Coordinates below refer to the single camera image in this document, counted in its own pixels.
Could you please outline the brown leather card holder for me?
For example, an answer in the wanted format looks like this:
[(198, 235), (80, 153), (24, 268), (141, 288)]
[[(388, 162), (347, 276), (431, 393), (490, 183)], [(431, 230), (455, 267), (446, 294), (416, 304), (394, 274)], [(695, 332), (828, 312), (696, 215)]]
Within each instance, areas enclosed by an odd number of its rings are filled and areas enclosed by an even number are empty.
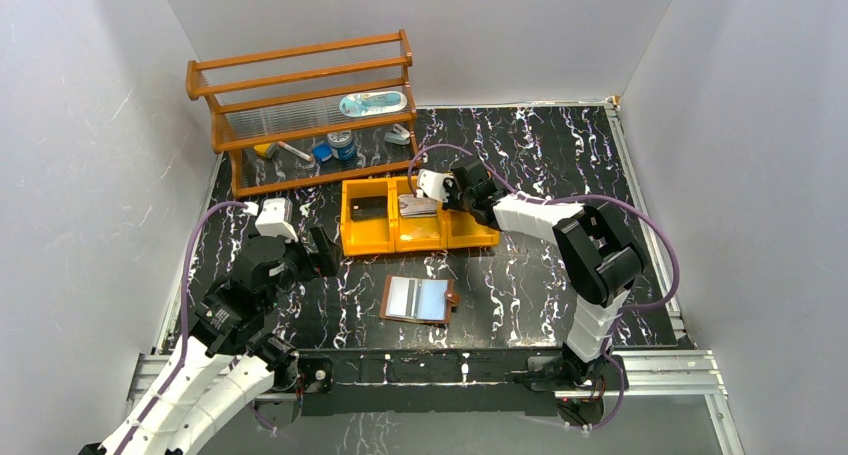
[(380, 318), (422, 325), (447, 325), (460, 301), (453, 279), (389, 276), (384, 287)]

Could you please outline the yellow three-compartment bin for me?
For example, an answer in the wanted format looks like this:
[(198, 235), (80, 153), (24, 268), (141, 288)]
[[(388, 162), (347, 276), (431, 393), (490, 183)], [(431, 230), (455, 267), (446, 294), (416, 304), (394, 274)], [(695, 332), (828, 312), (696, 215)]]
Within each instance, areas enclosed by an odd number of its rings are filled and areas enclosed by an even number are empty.
[[(500, 242), (497, 231), (477, 224), (467, 213), (443, 210), (440, 203), (436, 217), (401, 218), (397, 204), (401, 194), (412, 194), (404, 177), (354, 179), (342, 183), (340, 236), (345, 255), (490, 248)], [(352, 221), (350, 200), (369, 196), (387, 197), (388, 216)]]

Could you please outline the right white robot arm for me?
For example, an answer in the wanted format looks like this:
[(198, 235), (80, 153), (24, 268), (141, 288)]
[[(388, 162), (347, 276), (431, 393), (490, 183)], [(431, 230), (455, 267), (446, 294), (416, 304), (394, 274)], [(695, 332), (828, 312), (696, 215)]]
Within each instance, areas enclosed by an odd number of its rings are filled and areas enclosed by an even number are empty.
[(559, 357), (535, 379), (578, 385), (596, 376), (609, 353), (614, 323), (648, 266), (645, 251), (610, 202), (553, 202), (500, 187), (479, 159), (446, 174), (421, 173), (418, 189), (448, 210), (465, 212), (484, 227), (515, 232), (555, 245), (577, 294), (571, 328)]

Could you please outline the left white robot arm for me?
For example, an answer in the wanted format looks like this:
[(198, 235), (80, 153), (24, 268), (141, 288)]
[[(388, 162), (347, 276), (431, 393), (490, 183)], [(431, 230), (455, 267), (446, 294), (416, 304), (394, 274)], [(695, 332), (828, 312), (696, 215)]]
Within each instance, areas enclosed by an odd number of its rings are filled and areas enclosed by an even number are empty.
[(299, 377), (299, 351), (264, 329), (280, 295), (335, 277), (341, 248), (321, 226), (300, 240), (256, 235), (231, 270), (195, 306), (195, 319), (125, 421), (84, 454), (195, 454), (258, 395), (287, 390)]

